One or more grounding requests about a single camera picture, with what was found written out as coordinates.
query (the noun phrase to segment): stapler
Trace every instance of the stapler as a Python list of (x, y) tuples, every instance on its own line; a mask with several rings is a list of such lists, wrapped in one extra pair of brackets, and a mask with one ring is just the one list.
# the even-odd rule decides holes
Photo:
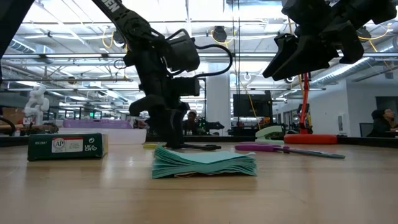
[[(264, 128), (258, 132), (256, 132), (256, 142), (265, 142), (269, 144), (284, 144), (283, 136), (285, 135), (284, 125), (282, 126), (271, 126)], [(281, 135), (281, 140), (273, 139), (271, 136), (275, 133), (279, 133)]]

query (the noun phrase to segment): white robot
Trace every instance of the white robot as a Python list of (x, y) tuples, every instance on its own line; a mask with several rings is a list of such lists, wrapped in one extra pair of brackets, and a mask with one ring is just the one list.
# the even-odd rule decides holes
[(45, 87), (35, 86), (29, 93), (29, 101), (25, 105), (24, 113), (24, 124), (30, 124), (32, 117), (35, 117), (34, 124), (43, 124), (43, 112), (48, 111), (50, 108), (49, 99), (44, 97)]

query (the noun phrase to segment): napkin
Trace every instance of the napkin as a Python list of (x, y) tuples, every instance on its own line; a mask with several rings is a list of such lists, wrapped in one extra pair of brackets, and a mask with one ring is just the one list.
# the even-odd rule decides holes
[(181, 153), (157, 146), (152, 165), (152, 178), (189, 177), (195, 173), (206, 175), (239, 173), (256, 176), (255, 153), (238, 154), (228, 151)]

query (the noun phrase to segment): pillar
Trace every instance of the pillar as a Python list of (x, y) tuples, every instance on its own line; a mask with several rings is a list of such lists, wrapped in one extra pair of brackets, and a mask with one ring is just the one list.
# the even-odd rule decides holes
[[(226, 68), (226, 63), (210, 63), (209, 72), (218, 72)], [(220, 136), (228, 136), (231, 128), (231, 91), (229, 72), (206, 78), (206, 119), (208, 122), (220, 122), (225, 128), (210, 130)]]

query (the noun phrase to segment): purple tray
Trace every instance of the purple tray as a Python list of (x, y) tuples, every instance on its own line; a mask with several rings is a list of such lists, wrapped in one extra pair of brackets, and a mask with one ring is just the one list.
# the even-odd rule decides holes
[(113, 121), (108, 119), (91, 120), (65, 120), (64, 128), (108, 128), (108, 129), (132, 129), (128, 121)]

